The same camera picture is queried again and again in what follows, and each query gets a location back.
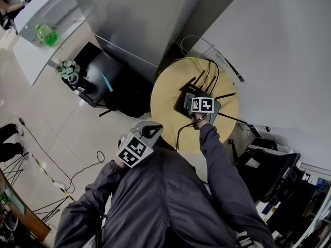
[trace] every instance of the tiled floor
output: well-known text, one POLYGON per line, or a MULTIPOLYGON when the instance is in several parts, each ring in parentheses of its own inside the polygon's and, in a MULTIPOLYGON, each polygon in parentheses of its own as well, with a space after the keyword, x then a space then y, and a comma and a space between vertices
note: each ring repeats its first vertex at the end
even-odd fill
MULTIPOLYGON (((56 57, 66 58, 67 54, 74 57, 87 41, 96 43, 88 26, 82 26, 56 57)), ((12 116, 22 117, 43 149, 69 177, 96 163, 98 150, 104 153, 106 161, 113 159, 119 136, 128 132, 137 122, 150 118, 144 115, 141 119, 134 119, 120 112, 111 112, 99 118, 104 109, 92 108, 83 102, 50 67, 46 67, 36 84, 30 86, 11 51, 12 47, 1 43, 4 42, 0 42, 0 126, 8 122, 18 123, 18 119, 12 116)), ((245 140, 246 132, 239 129, 232 135, 239 137, 235 139, 240 140, 237 150, 241 154, 246 147, 244 143, 248 141, 245 140)), ((27 151, 33 154, 55 181, 69 186, 69 179, 26 130, 22 140, 27 151)), ((184 154, 184 157, 196 167, 199 177, 206 181, 207 169, 203 156, 184 154)), ((1 164, 1 167, 8 166, 12 161, 1 164)), ((98 164, 88 168, 74 178, 76 191, 71 194, 73 198, 77 199, 83 194, 84 187, 94 181, 102 166, 98 164)), ((65 197, 41 171, 32 156, 22 167, 24 171, 14 188, 32 210, 65 197)), ((60 210, 69 202, 67 200, 60 210)), ((60 214, 48 221, 52 228, 46 238, 49 246, 53 244, 56 233, 54 227, 58 225, 60 214)))

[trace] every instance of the office chair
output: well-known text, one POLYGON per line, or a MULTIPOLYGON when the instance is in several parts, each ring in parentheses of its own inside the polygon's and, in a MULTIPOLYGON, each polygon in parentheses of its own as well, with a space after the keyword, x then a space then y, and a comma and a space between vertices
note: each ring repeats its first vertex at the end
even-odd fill
POLYGON ((262 149, 247 149, 235 159, 234 166, 255 203, 267 203, 272 199, 278 202, 291 197, 302 180, 304 172, 296 166, 299 159, 299 153, 275 156, 262 149), (249 161, 255 163, 254 167, 247 165, 249 161))

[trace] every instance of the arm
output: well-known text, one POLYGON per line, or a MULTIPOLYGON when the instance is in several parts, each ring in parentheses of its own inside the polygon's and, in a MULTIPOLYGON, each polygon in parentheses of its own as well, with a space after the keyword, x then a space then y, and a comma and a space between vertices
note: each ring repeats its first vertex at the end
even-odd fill
POLYGON ((13 12, 15 10, 18 10, 18 9, 22 8, 22 7, 24 7, 24 5, 22 3, 11 5, 11 4, 6 3, 3 0, 0 0, 0 9, 4 10, 6 12, 13 12))
POLYGON ((207 160, 208 184, 220 216, 235 231, 246 231, 248 236, 263 244, 263 247, 273 247, 271 233, 219 141, 217 129, 206 122, 200 123, 199 127, 200 149, 207 160))
POLYGON ((54 247, 82 247, 96 233, 108 197, 121 181, 122 166, 106 164, 93 184, 85 188, 78 201, 70 203, 61 215, 54 247))

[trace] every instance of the plastic bottle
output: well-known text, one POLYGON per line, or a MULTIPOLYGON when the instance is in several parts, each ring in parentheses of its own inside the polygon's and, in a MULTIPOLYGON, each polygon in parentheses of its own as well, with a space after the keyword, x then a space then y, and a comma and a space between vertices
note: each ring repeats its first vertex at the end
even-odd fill
POLYGON ((36 25, 37 38, 47 46, 53 46, 58 41, 58 35, 46 24, 36 25))

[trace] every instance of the black pants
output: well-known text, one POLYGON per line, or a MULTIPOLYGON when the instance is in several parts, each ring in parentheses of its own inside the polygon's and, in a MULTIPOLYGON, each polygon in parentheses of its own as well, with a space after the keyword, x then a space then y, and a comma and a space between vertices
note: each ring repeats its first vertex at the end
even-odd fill
POLYGON ((7 162, 17 154, 23 154, 19 143, 4 143, 6 139, 18 133, 15 124, 8 124, 0 128, 0 162, 7 162))

